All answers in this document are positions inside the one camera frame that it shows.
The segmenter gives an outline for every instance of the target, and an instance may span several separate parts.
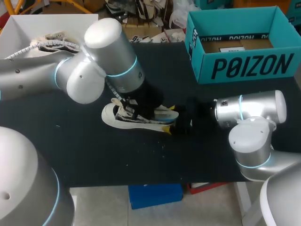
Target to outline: cardboard box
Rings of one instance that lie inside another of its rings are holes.
[[[288,21],[294,26],[301,24],[301,0],[291,1],[286,17],[288,18]]]
[[[98,15],[94,14],[11,16],[0,35],[0,58],[28,47],[34,38],[50,33],[65,31],[84,41],[86,30],[97,20]]]
[[[92,13],[99,11],[105,5],[105,0],[84,0],[84,6]]]
[[[196,5],[202,10],[205,9],[217,9],[221,6],[231,4],[232,0],[196,0]]]
[[[149,36],[150,38],[162,33],[162,28],[156,26],[155,23],[143,23],[138,24],[137,18],[128,18],[127,24],[123,24],[123,31],[125,32],[127,38],[131,40],[134,36],[145,37]]]
[[[74,2],[84,7],[83,0],[74,0]],[[60,2],[60,4],[51,2],[43,7],[43,14],[83,14],[83,11],[68,2]]]
[[[291,0],[233,0],[234,8],[278,6],[287,13]]]
[[[279,7],[190,12],[185,46],[200,84],[292,77],[301,61],[301,37]]]

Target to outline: black table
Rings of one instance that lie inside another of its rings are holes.
[[[184,104],[191,96],[208,101],[283,91],[288,117],[274,132],[272,144],[277,150],[301,152],[301,92],[293,78],[198,85],[183,43],[134,48],[149,82],[164,91],[166,106]],[[2,102],[0,126],[27,136],[70,187],[245,181],[228,144],[229,131],[208,138],[115,129],[101,119],[111,97],[105,89],[96,102],[80,105],[56,91]]]

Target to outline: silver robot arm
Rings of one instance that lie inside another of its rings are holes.
[[[271,147],[276,125],[286,121],[286,103],[281,91],[221,98],[216,100],[212,111],[221,128],[232,128],[229,144],[247,179],[265,181],[301,162],[301,154],[280,152]]]
[[[88,104],[100,97],[107,78],[119,98],[134,99],[139,107],[150,111],[162,104],[163,94],[145,80],[117,20],[97,21],[84,38],[82,51],[76,55],[60,51],[40,57],[1,59],[1,100],[61,89],[74,101]]]

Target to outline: white floor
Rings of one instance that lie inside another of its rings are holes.
[[[72,188],[76,197],[74,226],[241,226],[233,184],[182,201],[132,210],[127,186]]]

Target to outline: sneaker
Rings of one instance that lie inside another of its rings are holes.
[[[164,132],[163,128],[172,125],[179,116],[178,112],[161,105],[155,109],[152,119],[146,119],[141,115],[134,118],[133,108],[124,107],[117,98],[113,98],[111,101],[112,103],[103,108],[102,120],[107,125],[118,129],[151,129]]]

